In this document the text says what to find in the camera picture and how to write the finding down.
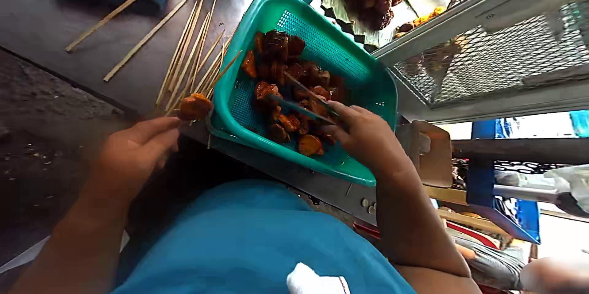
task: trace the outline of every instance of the skewered food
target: skewered food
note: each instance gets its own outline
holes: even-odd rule
[[[305,134],[298,139],[298,152],[305,155],[323,155],[323,145],[316,136]]]
[[[181,120],[201,120],[207,116],[212,108],[213,104],[206,96],[194,93],[182,99],[180,111],[177,115]]]

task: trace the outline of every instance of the blue shirt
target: blue shirt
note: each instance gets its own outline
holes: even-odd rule
[[[351,294],[415,293],[345,224],[260,180],[200,196],[114,293],[288,293],[286,276],[298,262],[343,276]]]

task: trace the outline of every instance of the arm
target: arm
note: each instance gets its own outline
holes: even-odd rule
[[[376,219],[387,257],[400,274],[417,292],[452,293],[461,288],[460,292],[478,293],[468,265],[446,234],[417,170],[387,122],[356,105],[330,105],[349,132],[338,126],[326,130],[376,178]]]
[[[179,123],[175,117],[158,118],[108,138],[78,200],[10,294],[111,290],[129,204],[177,148]]]

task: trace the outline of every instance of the wire mesh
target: wire mesh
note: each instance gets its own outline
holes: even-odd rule
[[[395,68],[431,108],[586,79],[588,19],[589,0],[566,4],[495,33],[472,28]]]

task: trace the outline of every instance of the plastic bag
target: plastic bag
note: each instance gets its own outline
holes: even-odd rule
[[[589,164],[549,170],[544,177],[554,178],[559,193],[566,192],[569,186],[578,206],[589,213]]]

